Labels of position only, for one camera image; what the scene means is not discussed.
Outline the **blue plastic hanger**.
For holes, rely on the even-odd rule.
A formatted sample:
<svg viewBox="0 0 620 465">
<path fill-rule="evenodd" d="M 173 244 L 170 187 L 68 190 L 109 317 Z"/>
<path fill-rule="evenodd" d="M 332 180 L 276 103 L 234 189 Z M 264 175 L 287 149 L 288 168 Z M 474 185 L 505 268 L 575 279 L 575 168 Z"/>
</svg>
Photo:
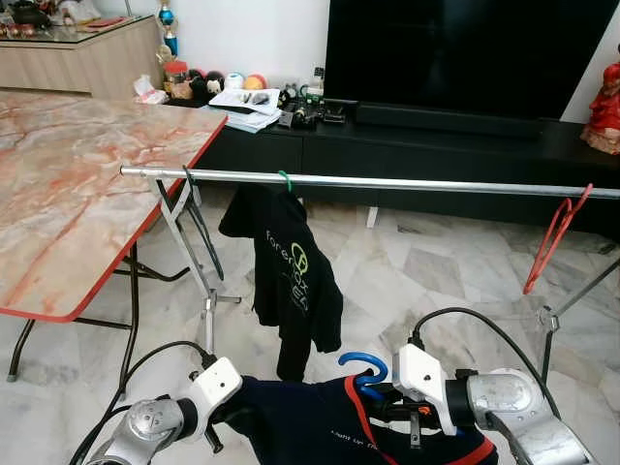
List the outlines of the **blue plastic hanger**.
<svg viewBox="0 0 620 465">
<path fill-rule="evenodd" d="M 385 400 L 386 395 L 384 391 L 380 389 L 380 384 L 383 384 L 387 380 L 389 373 L 385 361 L 367 353 L 345 353 L 337 359 L 337 363 L 340 364 L 340 366 L 345 366 L 350 360 L 360 360 L 360 362 L 371 364 L 371 366 L 377 369 L 372 375 L 355 375 L 355 389 L 357 389 L 360 394 L 366 395 L 369 399 Z"/>
</svg>

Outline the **navy shirt with red stripes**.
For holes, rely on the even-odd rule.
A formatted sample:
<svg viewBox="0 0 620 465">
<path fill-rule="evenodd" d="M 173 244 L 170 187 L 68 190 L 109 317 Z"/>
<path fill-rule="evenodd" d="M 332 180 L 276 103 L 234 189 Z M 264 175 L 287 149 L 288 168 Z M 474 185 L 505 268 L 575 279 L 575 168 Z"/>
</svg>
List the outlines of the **navy shirt with red stripes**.
<svg viewBox="0 0 620 465">
<path fill-rule="evenodd" d="M 245 376 L 214 419 L 247 438 L 261 465 L 499 465 L 478 429 L 429 435 L 412 449 L 409 434 L 369 420 L 364 400 L 353 376 L 321 384 Z"/>
</svg>

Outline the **red plastic hanger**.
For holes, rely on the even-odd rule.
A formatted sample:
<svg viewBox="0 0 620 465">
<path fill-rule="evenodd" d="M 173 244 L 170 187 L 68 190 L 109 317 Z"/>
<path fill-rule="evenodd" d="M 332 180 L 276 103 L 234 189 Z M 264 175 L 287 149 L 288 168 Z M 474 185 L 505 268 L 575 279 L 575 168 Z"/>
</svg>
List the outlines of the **red plastic hanger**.
<svg viewBox="0 0 620 465">
<path fill-rule="evenodd" d="M 539 251 L 537 251 L 535 257 L 533 257 L 530 273 L 528 273 L 526 282 L 524 282 L 523 285 L 524 295 L 530 294 L 533 288 L 536 287 L 545 267 L 549 265 L 550 260 L 552 260 L 555 249 L 557 249 L 559 243 L 561 243 L 563 235 L 566 234 L 566 231 L 570 228 L 575 214 L 583 208 L 585 201 L 592 195 L 593 189 L 593 183 L 589 183 L 583 190 L 583 194 L 581 194 L 580 198 L 563 199 L 562 203 L 555 209 L 552 222 L 550 222 L 548 230 L 546 230 L 545 234 L 542 236 Z"/>
</svg>

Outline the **black hanger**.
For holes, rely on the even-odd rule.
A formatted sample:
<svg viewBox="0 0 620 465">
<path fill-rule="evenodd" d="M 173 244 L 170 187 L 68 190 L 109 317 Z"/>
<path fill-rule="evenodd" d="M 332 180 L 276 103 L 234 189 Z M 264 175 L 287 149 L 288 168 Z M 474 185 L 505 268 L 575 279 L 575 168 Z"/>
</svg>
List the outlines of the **black hanger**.
<svg viewBox="0 0 620 465">
<path fill-rule="evenodd" d="M 189 172 L 189 168 L 183 168 L 183 172 L 186 173 L 186 191 L 189 192 L 190 198 L 189 203 L 187 203 L 187 207 L 190 209 L 192 220 L 194 220 L 196 229 L 199 231 L 205 245 L 205 249 L 207 249 L 208 256 L 211 257 L 211 261 L 214 266 L 214 270 L 216 270 L 218 279 L 222 282 L 222 280 L 225 279 L 225 275 L 223 275 L 223 267 L 220 262 L 220 257 L 218 257 L 217 249 L 214 248 L 214 244 L 211 240 L 211 234 L 209 234 L 207 223 L 205 223 L 201 211 L 201 194 L 198 186 L 195 185 L 194 177 L 192 177 L 192 174 Z"/>
</svg>

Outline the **black printed T-shirt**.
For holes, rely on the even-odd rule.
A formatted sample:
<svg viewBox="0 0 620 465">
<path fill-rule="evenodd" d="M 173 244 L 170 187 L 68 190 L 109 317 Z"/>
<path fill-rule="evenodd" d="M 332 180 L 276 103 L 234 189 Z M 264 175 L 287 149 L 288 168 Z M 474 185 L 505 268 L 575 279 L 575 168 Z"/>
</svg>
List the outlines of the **black printed T-shirt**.
<svg viewBox="0 0 620 465">
<path fill-rule="evenodd" d="M 340 350 L 344 296 L 331 263 L 307 225 L 307 212 L 288 189 L 242 183 L 223 214 L 220 232 L 253 240 L 253 310 L 279 328 L 276 376 L 301 382 L 310 351 Z"/>
</svg>

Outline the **steel clothes rack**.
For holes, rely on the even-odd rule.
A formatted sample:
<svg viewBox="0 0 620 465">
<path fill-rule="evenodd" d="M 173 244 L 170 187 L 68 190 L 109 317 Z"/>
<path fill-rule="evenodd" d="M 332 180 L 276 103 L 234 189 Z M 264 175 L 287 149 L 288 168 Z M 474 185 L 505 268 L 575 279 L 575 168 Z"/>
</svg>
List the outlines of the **steel clothes rack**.
<svg viewBox="0 0 620 465">
<path fill-rule="evenodd" d="M 234 183 L 282 183 L 279 173 L 262 173 L 230 170 L 191 170 L 194 181 L 234 182 Z M 194 274 L 201 293 L 205 298 L 201 319 L 203 319 L 203 346 L 214 350 L 214 306 L 218 302 L 238 304 L 238 297 L 220 295 L 211 283 L 204 279 L 202 266 L 187 239 L 178 226 L 177 218 L 189 203 L 186 191 L 186 173 L 183 168 L 161 167 L 121 167 L 120 174 L 137 176 L 150 180 L 152 194 L 158 196 L 158 212 L 168 223 L 174 239 L 183 249 L 183 257 L 189 261 L 189 270 Z M 332 189 L 382 189 L 429 192 L 471 192 L 471 194 L 502 194 L 542 196 L 542 198 L 580 198 L 584 189 L 552 185 L 527 185 L 527 183 L 484 183 L 434 180 L 384 180 L 383 178 L 362 178 L 344 176 L 322 176 L 321 174 L 289 174 L 293 185 L 332 187 Z M 593 189 L 589 199 L 620 200 L 620 190 Z"/>
</svg>

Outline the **black TV cabinet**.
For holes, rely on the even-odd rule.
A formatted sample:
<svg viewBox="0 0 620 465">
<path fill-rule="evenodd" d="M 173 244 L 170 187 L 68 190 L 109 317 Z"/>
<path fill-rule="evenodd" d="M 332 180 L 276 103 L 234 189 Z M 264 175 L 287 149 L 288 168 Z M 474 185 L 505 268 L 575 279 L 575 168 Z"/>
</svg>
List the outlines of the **black TV cabinet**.
<svg viewBox="0 0 620 465">
<path fill-rule="evenodd" d="M 534 139 L 477 136 L 347 121 L 319 124 L 315 130 L 270 125 L 251 134 L 221 130 L 196 167 L 203 170 L 290 174 L 329 174 L 402 180 L 531 183 L 595 189 L 620 185 L 617 156 L 581 140 L 583 125 L 544 120 Z M 380 189 L 332 189 L 297 182 L 301 198 L 324 202 L 377 205 L 545 229 L 561 198 L 418 192 Z"/>
</svg>

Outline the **marble top folding table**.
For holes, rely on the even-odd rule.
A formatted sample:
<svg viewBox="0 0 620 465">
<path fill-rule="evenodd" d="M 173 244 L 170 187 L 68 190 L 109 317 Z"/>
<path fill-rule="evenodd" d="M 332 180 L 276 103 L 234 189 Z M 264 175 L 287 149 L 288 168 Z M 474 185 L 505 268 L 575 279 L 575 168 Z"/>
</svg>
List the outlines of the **marble top folding table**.
<svg viewBox="0 0 620 465">
<path fill-rule="evenodd" d="M 191 207 L 183 177 L 223 125 L 205 109 L 0 90 L 0 314 L 25 320 L 9 382 L 36 323 L 83 323 L 110 276 L 167 280 L 138 238 Z"/>
</svg>

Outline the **black soundbar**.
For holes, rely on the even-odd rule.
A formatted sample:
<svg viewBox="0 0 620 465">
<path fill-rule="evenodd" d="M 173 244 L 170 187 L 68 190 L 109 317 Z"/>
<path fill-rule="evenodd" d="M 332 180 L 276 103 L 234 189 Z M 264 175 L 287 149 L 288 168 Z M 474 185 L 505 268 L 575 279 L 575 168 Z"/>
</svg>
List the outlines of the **black soundbar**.
<svg viewBox="0 0 620 465">
<path fill-rule="evenodd" d="M 420 130 L 447 130 L 453 133 L 481 134 L 532 139 L 543 133 L 540 120 L 505 118 L 479 112 L 460 112 L 442 108 L 422 108 L 381 103 L 359 102 L 358 124 L 381 125 Z"/>
</svg>

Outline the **pile of black electronics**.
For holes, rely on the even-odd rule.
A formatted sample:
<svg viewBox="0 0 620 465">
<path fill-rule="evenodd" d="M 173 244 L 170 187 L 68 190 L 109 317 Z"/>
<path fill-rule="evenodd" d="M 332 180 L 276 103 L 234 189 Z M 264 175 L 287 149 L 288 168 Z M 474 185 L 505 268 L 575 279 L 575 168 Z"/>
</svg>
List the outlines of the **pile of black electronics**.
<svg viewBox="0 0 620 465">
<path fill-rule="evenodd" d="M 279 127 L 314 130 L 320 123 L 344 124 L 354 115 L 356 101 L 329 99 L 322 87 L 310 84 L 285 84 L 279 94 Z"/>
</svg>

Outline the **stack of white booklets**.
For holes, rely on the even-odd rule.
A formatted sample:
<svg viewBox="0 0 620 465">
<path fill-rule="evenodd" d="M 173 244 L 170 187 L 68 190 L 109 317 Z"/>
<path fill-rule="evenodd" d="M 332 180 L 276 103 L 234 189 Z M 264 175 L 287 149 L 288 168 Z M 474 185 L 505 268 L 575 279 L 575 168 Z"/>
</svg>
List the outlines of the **stack of white booklets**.
<svg viewBox="0 0 620 465">
<path fill-rule="evenodd" d="M 278 107 L 280 93 L 278 89 L 225 89 L 208 105 L 226 112 L 229 116 L 227 127 L 254 134 L 282 116 L 282 110 Z"/>
</svg>

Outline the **pink white tissue pack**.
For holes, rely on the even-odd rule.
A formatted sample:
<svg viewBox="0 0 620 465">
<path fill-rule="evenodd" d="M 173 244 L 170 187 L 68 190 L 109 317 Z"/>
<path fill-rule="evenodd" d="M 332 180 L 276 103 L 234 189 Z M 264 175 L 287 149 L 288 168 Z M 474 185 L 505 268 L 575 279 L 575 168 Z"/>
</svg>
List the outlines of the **pink white tissue pack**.
<svg viewBox="0 0 620 465">
<path fill-rule="evenodd" d="M 134 80 L 133 89 L 136 93 L 134 102 L 142 105 L 163 105 L 170 98 L 167 90 L 156 88 L 151 83 L 150 75 L 141 75 Z"/>
</svg>

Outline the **black flat television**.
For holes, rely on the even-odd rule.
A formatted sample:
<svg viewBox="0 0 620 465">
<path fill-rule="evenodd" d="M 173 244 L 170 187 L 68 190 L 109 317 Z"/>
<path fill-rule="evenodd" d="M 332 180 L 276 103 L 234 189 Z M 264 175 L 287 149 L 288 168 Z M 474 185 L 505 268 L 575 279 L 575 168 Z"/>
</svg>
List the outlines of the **black flat television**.
<svg viewBox="0 0 620 465">
<path fill-rule="evenodd" d="M 619 0 L 329 0 L 329 99 L 558 118 Z"/>
</svg>

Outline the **jar with red lid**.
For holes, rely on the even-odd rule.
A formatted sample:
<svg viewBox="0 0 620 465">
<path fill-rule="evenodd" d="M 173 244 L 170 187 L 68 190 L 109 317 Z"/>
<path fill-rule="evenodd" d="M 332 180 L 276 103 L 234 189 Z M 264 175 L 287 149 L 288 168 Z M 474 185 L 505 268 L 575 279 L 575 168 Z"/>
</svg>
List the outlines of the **jar with red lid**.
<svg viewBox="0 0 620 465">
<path fill-rule="evenodd" d="M 163 65 L 165 71 L 165 90 L 172 99 L 191 99 L 192 88 L 189 83 L 189 65 L 180 59 L 172 59 Z"/>
</svg>

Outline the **red laughing Buddha statue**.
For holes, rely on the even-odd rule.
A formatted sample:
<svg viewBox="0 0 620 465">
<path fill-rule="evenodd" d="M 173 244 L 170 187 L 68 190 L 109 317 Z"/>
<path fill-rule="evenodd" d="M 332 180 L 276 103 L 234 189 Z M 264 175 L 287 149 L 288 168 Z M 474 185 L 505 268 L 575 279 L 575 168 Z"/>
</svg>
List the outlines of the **red laughing Buddha statue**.
<svg viewBox="0 0 620 465">
<path fill-rule="evenodd" d="M 620 141 L 620 63 L 610 65 L 603 73 L 603 85 L 590 103 L 589 123 L 580 134 L 581 140 L 595 150 L 619 155 Z"/>
</svg>

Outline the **blue gold trophy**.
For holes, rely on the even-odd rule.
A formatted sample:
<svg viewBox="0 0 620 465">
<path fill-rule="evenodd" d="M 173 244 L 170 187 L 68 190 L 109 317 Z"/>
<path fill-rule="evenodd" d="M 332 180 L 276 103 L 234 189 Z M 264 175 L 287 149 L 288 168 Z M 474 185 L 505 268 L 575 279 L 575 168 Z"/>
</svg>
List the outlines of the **blue gold trophy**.
<svg viewBox="0 0 620 465">
<path fill-rule="evenodd" d="M 180 50 L 180 39 L 176 34 L 176 17 L 171 9 L 171 0 L 159 0 L 158 19 L 161 26 L 164 45 L 169 49 L 169 53 L 174 58 Z"/>
</svg>

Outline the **red tray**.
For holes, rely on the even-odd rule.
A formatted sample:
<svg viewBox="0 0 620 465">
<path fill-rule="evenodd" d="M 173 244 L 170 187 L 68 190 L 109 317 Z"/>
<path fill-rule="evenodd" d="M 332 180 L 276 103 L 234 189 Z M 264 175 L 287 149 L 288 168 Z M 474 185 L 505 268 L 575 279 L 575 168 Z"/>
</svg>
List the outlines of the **red tray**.
<svg viewBox="0 0 620 465">
<path fill-rule="evenodd" d="M 116 16 L 116 17 L 99 17 L 96 19 L 90 19 L 90 21 L 84 22 L 80 26 L 80 30 L 87 32 L 99 32 L 105 31 L 107 28 L 111 28 L 112 26 L 123 25 L 123 23 L 128 21 L 127 16 Z"/>
</svg>

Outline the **white ornament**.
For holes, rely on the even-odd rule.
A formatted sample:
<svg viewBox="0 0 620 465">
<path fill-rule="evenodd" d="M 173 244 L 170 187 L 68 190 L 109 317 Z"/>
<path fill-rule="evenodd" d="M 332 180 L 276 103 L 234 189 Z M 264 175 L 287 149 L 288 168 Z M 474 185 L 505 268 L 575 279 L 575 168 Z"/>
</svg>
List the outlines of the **white ornament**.
<svg viewBox="0 0 620 465">
<path fill-rule="evenodd" d="M 93 0 L 59 0 L 57 9 L 66 25 L 84 25 L 102 17 Z"/>
</svg>

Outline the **dark ornament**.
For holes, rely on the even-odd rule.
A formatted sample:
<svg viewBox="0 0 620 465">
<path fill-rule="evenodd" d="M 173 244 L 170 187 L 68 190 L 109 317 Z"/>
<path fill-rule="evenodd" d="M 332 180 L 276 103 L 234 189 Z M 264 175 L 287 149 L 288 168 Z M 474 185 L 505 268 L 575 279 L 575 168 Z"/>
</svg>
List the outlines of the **dark ornament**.
<svg viewBox="0 0 620 465">
<path fill-rule="evenodd" d="M 5 12 L 12 14 L 17 25 L 32 25 L 36 28 L 46 28 L 50 26 L 48 14 L 40 8 L 39 3 L 34 0 L 9 0 L 5 1 Z"/>
</svg>

